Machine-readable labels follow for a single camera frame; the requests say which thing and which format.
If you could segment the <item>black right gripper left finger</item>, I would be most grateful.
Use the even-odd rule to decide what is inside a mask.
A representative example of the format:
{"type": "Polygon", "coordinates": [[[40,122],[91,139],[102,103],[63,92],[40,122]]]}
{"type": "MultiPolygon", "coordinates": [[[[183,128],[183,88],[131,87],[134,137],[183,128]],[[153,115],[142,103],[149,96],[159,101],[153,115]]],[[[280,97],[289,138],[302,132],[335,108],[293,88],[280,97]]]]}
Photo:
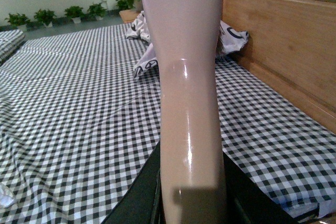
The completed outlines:
{"type": "Polygon", "coordinates": [[[103,223],[161,223],[160,143],[103,223]]]}

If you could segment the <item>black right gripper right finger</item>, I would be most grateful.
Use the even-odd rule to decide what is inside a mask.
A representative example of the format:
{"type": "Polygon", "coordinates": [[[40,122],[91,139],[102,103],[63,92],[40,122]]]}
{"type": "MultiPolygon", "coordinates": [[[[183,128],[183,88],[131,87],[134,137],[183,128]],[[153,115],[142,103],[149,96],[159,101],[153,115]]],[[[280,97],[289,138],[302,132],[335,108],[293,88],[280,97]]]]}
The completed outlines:
{"type": "Polygon", "coordinates": [[[228,190],[229,220],[238,223],[297,223],[223,154],[228,190]]]}

